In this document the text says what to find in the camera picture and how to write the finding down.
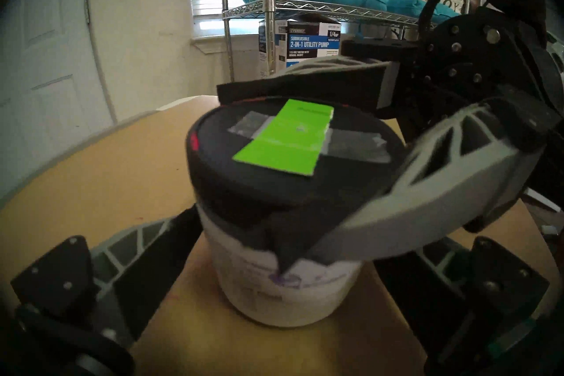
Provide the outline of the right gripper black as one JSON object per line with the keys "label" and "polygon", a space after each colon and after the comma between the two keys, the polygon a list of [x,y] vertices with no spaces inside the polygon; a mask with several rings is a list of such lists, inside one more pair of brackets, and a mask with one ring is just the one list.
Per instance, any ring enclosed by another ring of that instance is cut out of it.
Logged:
{"label": "right gripper black", "polygon": [[[562,120],[563,61],[548,50],[556,39],[545,39],[546,47],[534,27],[483,7],[417,42],[345,41],[345,56],[399,63],[392,102],[379,112],[397,118],[408,143],[435,126],[391,177],[350,200],[271,214],[251,228],[247,246],[275,254],[285,273],[300,259],[329,265],[402,255],[476,219],[478,228],[496,220],[519,197]],[[493,97],[502,85],[542,102]]]}

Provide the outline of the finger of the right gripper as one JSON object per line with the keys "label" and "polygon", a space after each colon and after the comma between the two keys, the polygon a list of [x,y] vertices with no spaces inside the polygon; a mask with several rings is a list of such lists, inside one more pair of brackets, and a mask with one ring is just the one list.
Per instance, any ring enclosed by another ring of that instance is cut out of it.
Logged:
{"label": "finger of the right gripper", "polygon": [[272,76],[217,86],[221,104],[287,97],[337,103],[367,113],[391,107],[400,63],[329,56],[310,59]]}

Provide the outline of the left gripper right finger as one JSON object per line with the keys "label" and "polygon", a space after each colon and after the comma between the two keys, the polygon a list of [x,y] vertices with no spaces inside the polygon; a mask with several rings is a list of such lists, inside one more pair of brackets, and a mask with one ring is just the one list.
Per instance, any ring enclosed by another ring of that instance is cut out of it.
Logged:
{"label": "left gripper right finger", "polygon": [[489,346],[528,321],[549,281],[514,253],[477,237],[449,237],[375,260],[376,271],[427,362],[489,362]]}

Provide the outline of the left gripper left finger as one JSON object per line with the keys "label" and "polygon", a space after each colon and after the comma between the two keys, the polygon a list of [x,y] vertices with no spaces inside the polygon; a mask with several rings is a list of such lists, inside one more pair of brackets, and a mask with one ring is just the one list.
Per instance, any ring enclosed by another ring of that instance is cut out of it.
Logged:
{"label": "left gripper left finger", "polygon": [[138,340],[165,299],[202,224],[196,205],[176,217],[125,229],[89,248],[72,235],[11,280],[21,305],[42,316]]}

